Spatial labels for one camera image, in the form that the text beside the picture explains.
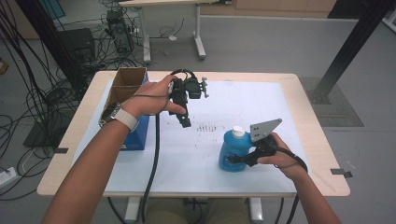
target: white bottle cap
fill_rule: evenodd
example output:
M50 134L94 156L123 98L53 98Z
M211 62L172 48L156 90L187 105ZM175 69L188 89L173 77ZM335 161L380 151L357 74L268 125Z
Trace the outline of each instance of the white bottle cap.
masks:
M245 129L241 126L233 126L233 137L236 139L242 138L245 135Z

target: black tape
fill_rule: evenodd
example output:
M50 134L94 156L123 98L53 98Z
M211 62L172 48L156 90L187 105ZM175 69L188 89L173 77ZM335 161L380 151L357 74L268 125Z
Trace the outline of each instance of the black tape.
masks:
M69 148L67 148L67 147L57 147L57 148L55 148L55 150L53 152L60 153L60 154L66 154L67 150L69 150Z
M345 178L353 177L350 171L346 172L344 169L330 169L333 175L343 175Z

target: cardboard box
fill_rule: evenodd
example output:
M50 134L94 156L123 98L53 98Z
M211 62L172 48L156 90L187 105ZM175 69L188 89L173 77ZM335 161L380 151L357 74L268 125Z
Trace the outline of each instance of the cardboard box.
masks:
M5 61L3 61L2 58L0 58L0 75L5 74L7 69L8 69L8 63L6 63Z
M105 108L115 102L126 101L148 80L147 69L144 67L120 68L114 77ZM121 150L143 150L145 148L149 116L140 116L138 122L136 129L127 134Z

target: white desk frame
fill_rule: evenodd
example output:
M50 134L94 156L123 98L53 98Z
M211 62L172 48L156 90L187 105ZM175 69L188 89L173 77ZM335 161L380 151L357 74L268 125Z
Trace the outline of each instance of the white desk frame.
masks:
M136 0L136 1L128 1L128 2L120 2L121 7L136 7L139 20L140 20L140 29L142 32L143 38L143 60L145 64L150 64L151 55L150 55L150 45L149 45L149 35L146 30L146 20L144 13L144 6L158 6L158 5L168 5L168 4L195 4L195 31L192 32L193 38L195 40L195 45L198 49L198 55L201 60L204 60L206 57L204 45L201 40L201 3L212 3L217 2L218 0Z

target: power strip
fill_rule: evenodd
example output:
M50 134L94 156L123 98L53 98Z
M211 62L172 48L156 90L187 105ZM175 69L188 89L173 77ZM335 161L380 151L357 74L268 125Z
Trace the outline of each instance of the power strip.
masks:
M10 167L7 170L8 172L3 171L0 174L0 188L5 187L7 184L19 178L17 173L15 173L14 167Z

